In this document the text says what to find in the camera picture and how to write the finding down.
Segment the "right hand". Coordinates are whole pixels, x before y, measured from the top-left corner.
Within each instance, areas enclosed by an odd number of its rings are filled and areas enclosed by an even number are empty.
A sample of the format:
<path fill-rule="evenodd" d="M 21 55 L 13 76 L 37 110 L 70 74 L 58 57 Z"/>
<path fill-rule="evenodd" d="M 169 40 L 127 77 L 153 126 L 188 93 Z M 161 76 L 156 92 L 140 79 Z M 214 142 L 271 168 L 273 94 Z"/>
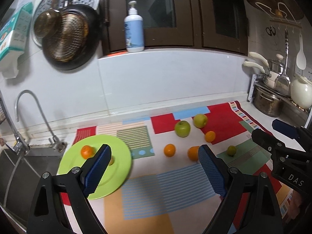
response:
<path fill-rule="evenodd" d="M 303 225 L 306 223 L 306 218 L 309 216 L 309 204 L 305 204 L 305 200 L 302 199 L 302 196 L 297 191 L 293 190 L 292 198 L 289 203 L 288 208 L 288 218 L 287 222 L 294 221 L 296 225 Z"/>

